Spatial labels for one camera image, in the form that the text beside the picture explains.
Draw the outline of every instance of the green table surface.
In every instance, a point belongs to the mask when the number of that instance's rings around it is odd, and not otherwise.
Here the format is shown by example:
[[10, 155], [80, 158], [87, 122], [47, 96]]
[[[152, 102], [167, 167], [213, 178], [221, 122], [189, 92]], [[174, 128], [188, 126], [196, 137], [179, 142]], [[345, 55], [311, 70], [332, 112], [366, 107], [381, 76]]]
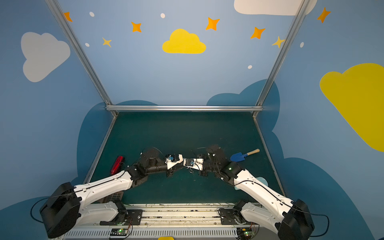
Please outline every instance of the green table surface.
[[[91, 181], [110, 176], [117, 156], [131, 165], [146, 147], [156, 147], [163, 154], [182, 154], [194, 158], [206, 153], [204, 148], [218, 144], [229, 158], [237, 152], [260, 152], [240, 164], [255, 177], [264, 177], [270, 188], [281, 193], [260, 135], [249, 112], [122, 112], [96, 166]], [[165, 173], [151, 174], [148, 181], [126, 190], [124, 204], [142, 203], [213, 203], [239, 200], [255, 201], [241, 190], [215, 178], [199, 176], [181, 169], [167, 178]]]

